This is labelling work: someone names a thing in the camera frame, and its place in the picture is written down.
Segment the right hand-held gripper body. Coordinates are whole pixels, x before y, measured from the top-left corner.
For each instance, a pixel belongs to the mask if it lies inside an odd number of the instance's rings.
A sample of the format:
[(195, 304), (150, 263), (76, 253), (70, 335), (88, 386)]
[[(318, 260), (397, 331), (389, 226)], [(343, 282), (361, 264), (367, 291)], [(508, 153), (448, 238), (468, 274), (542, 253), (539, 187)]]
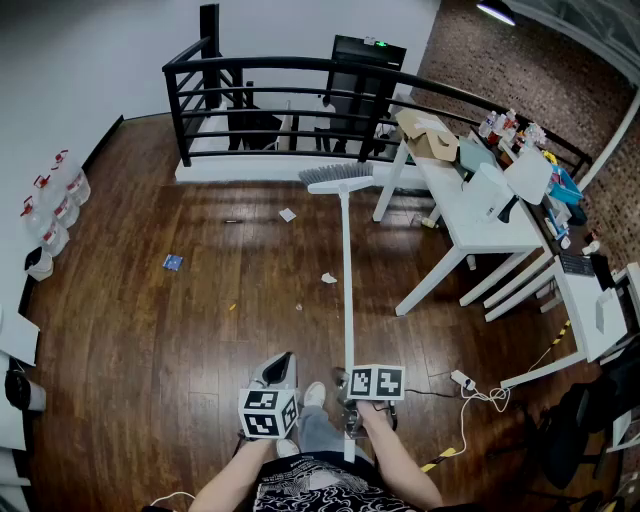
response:
[(348, 397), (337, 401), (342, 407), (342, 425), (351, 439), (366, 438), (357, 401), (374, 403), (376, 410), (386, 413), (393, 430), (397, 428), (396, 403), (405, 397), (405, 368), (403, 366), (354, 366), (350, 376)]

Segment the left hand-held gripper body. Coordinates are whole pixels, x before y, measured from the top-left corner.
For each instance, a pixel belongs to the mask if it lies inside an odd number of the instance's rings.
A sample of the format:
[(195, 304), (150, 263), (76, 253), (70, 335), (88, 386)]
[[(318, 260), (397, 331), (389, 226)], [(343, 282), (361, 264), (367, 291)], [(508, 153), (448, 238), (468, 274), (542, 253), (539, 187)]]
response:
[(296, 425), (299, 410), (294, 389), (241, 389), (238, 414), (249, 439), (284, 439)]

